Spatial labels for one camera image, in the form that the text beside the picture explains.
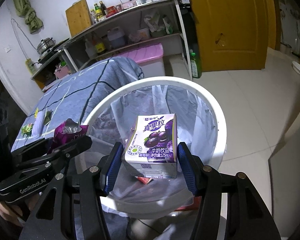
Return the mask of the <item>person's left hand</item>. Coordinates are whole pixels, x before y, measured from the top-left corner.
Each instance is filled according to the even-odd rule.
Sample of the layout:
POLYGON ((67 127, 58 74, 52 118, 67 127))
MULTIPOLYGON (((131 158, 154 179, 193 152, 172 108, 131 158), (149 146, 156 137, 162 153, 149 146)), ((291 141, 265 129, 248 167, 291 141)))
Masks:
MULTIPOLYGON (((29 211, 32 211, 34 209, 39 198, 40 195, 36 194, 25 200, 29 211)), ((22 216, 25 217, 25 215, 23 215, 22 210, 19 206, 12 205, 12 207, 10 208, 5 202, 0 202, 0 216, 5 221, 11 222, 16 226, 23 227, 25 225, 25 220, 22 219, 22 216)))

